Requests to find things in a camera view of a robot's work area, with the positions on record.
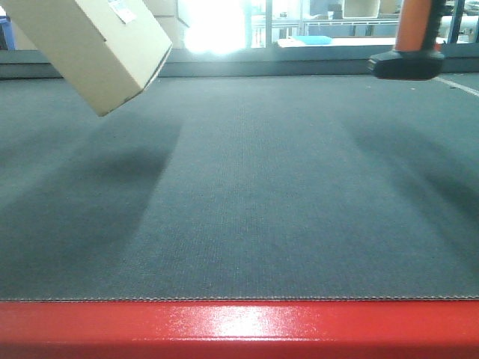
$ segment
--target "white floor line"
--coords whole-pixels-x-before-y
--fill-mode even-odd
[[[439,81],[439,82],[442,82],[443,84],[449,85],[453,88],[458,88],[460,90],[463,90],[464,92],[467,92],[467,93],[469,93],[473,96],[479,97],[479,91],[475,90],[474,88],[468,88],[467,86],[458,84],[454,81],[449,81],[449,80],[443,79],[441,77],[436,77],[435,80]]]

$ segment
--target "red edge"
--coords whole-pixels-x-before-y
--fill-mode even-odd
[[[0,303],[0,358],[479,358],[479,301]]]

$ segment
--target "bright light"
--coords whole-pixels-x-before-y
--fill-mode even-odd
[[[185,46],[192,52],[233,52],[245,47],[245,16],[241,0],[191,1],[192,22]]]

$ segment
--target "orange robotic arm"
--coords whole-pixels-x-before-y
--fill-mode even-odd
[[[376,77],[428,80],[440,74],[444,55],[435,47],[445,2],[404,0],[395,48],[369,60]]]

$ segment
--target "gray fabric surface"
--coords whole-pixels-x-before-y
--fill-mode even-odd
[[[479,298],[478,98],[164,79],[104,118],[0,83],[0,300]]]

